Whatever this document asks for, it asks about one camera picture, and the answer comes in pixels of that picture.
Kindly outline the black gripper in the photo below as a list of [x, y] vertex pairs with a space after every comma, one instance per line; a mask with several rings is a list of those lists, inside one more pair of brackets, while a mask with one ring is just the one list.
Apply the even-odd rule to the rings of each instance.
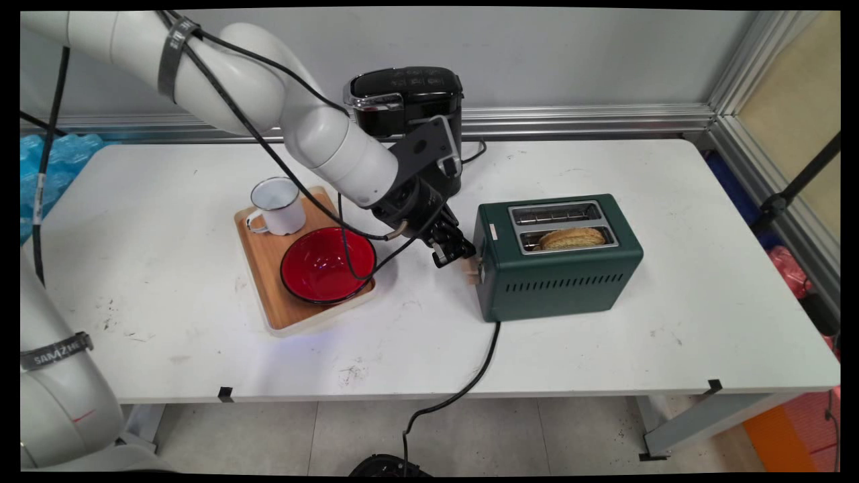
[[443, 201], [459, 190], [457, 178], [414, 176], [371, 206], [372, 214], [393, 229], [407, 222], [406, 237], [429, 239], [436, 267], [475, 256], [476, 248], [459, 229], [459, 220]]

